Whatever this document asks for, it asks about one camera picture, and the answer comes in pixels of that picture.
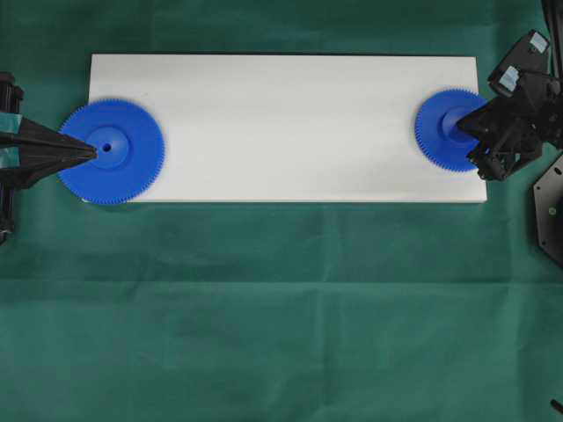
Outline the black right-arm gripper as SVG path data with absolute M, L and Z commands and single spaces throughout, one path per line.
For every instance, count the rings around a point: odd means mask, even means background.
M 506 180 L 542 156 L 542 141 L 562 148 L 562 45 L 530 30 L 488 82 L 501 98 L 465 115 L 456 129 L 478 140 L 467 158 L 479 177 Z

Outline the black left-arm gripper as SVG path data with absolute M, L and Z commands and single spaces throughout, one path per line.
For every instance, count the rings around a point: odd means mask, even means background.
M 16 147 L 1 148 L 1 244 L 14 230 L 13 203 L 15 189 L 28 189 L 40 180 L 97 157 L 95 147 L 72 136 L 64 135 L 37 122 L 22 118 L 19 105 L 23 91 L 10 72 L 1 73 L 1 141 L 6 145 L 37 149 L 59 156 L 41 159 L 37 164 L 19 166 Z

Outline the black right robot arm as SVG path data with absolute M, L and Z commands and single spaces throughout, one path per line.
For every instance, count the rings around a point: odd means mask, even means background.
M 541 4 L 549 36 L 521 37 L 487 79 L 496 97 L 457 123 L 478 141 L 467 158 L 484 180 L 505 180 L 545 143 L 562 148 L 562 2 Z

